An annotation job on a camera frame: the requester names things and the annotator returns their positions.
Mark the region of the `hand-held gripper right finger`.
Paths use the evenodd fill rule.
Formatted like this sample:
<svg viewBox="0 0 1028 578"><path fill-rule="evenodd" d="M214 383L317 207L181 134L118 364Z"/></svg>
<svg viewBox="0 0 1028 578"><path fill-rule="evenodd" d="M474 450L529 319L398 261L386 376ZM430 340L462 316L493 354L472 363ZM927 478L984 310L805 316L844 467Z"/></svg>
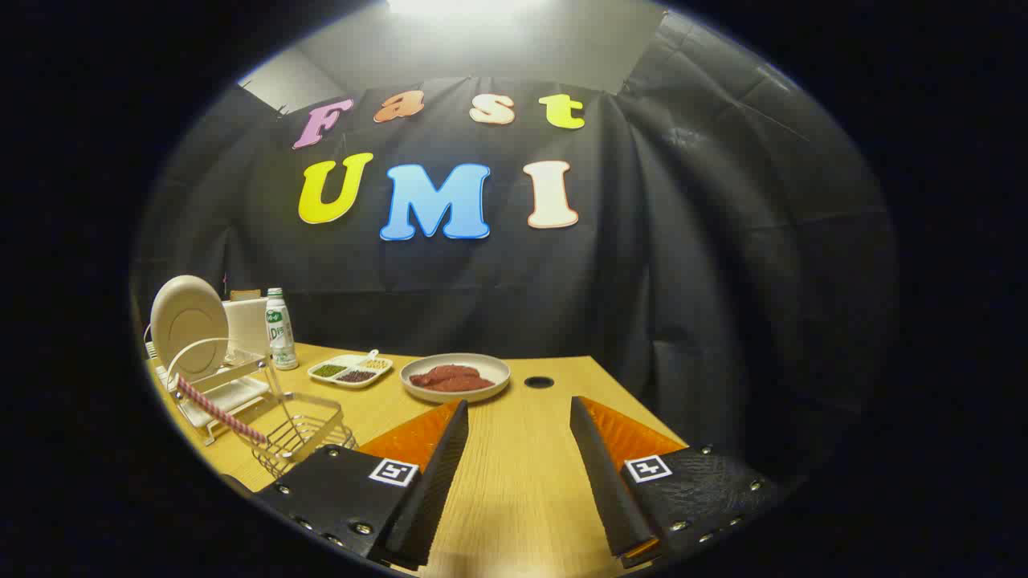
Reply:
<svg viewBox="0 0 1028 578"><path fill-rule="evenodd" d="M624 568L705 552L785 497L738 458L692 449L587 397L570 402L570 431Z"/></svg>

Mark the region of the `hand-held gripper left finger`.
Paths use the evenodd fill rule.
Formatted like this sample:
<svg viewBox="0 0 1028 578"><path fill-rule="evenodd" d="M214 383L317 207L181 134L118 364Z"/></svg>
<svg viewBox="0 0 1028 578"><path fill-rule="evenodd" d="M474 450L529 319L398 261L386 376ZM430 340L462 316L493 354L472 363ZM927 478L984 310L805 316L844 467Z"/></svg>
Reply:
<svg viewBox="0 0 1028 578"><path fill-rule="evenodd" d="M469 435L458 399L360 447L324 444L253 499L348 556L426 566Z"/></svg>

